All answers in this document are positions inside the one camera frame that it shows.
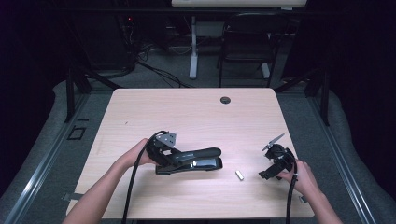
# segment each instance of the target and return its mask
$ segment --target person's right arm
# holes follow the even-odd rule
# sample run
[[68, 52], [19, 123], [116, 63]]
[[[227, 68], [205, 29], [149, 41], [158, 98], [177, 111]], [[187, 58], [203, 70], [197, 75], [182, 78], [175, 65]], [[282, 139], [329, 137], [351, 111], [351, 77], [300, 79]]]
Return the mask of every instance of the person's right arm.
[[[295, 189], [302, 193], [311, 205], [312, 210], [317, 217], [318, 223], [342, 223], [326, 195], [320, 190], [317, 180], [311, 171], [311, 168], [305, 161], [296, 160], [298, 170], [298, 181], [296, 181]], [[294, 171], [289, 173], [281, 172], [277, 176], [291, 181]]]

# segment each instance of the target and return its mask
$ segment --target chair backrest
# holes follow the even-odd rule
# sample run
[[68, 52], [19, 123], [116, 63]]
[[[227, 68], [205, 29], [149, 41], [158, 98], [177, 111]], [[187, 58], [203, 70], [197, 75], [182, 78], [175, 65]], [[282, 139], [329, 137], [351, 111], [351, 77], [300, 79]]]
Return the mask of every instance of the chair backrest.
[[224, 23], [223, 32], [284, 34], [289, 23], [282, 14], [239, 13]]

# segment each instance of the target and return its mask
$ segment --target human arm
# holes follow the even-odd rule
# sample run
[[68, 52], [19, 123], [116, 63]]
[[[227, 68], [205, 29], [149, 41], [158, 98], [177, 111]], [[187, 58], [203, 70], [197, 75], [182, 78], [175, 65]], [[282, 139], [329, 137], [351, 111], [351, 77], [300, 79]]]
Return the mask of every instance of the human arm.
[[[311, 168], [305, 161], [296, 160], [298, 170], [298, 181], [296, 181], [295, 189], [302, 193], [308, 200], [309, 205], [317, 217], [318, 223], [342, 223], [326, 195], [320, 190], [317, 180], [311, 171]], [[291, 181], [294, 172], [281, 172], [278, 177]]]
[[[139, 152], [147, 141], [148, 139], [142, 139], [120, 156], [107, 172], [78, 200], [65, 218], [64, 223], [99, 223], [121, 177], [129, 168], [134, 166]], [[143, 153], [139, 165], [145, 163], [155, 163], [149, 158], [146, 151]]]

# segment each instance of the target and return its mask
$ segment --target person's right hand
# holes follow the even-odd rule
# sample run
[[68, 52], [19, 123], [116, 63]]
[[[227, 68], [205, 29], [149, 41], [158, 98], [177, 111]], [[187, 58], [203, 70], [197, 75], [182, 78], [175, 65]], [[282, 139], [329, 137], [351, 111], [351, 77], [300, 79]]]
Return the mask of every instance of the person's right hand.
[[[295, 189], [302, 193], [305, 197], [309, 194], [320, 193], [320, 188], [318, 186], [317, 180], [311, 171], [308, 163], [305, 161], [296, 160], [297, 164], [297, 181], [295, 184]], [[286, 179], [289, 183], [294, 175], [294, 166], [290, 172], [281, 172], [277, 176]]]

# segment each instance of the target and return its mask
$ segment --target human hand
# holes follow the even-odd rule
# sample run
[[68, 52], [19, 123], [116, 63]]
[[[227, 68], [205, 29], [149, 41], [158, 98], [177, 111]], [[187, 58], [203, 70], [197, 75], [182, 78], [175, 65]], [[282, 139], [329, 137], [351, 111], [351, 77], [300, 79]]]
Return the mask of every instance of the human hand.
[[[140, 151], [143, 149], [143, 147], [145, 146], [147, 141], [148, 141], [147, 138], [144, 138], [144, 139], [140, 140], [140, 142], [138, 142], [134, 147], [129, 149], [127, 152], [125, 152], [125, 154], [123, 154], [120, 157], [120, 160], [123, 161], [123, 163], [127, 166], [127, 168], [130, 168], [130, 167], [134, 166], [134, 163], [137, 160], [137, 156], [139, 155]], [[155, 161], [153, 161], [149, 157], [147, 151], [145, 150], [143, 152], [142, 157], [140, 158], [139, 165], [143, 165], [143, 164], [146, 164], [146, 163], [157, 164]]]
[[[318, 186], [317, 180], [315, 179], [314, 174], [311, 171], [311, 167], [309, 167], [308, 163], [305, 161], [296, 160], [298, 176], [295, 189], [297, 189], [300, 193], [302, 193], [305, 197], [308, 197], [310, 194], [320, 193], [320, 188]], [[286, 179], [289, 183], [294, 175], [294, 167], [288, 173], [281, 172], [277, 176]]]

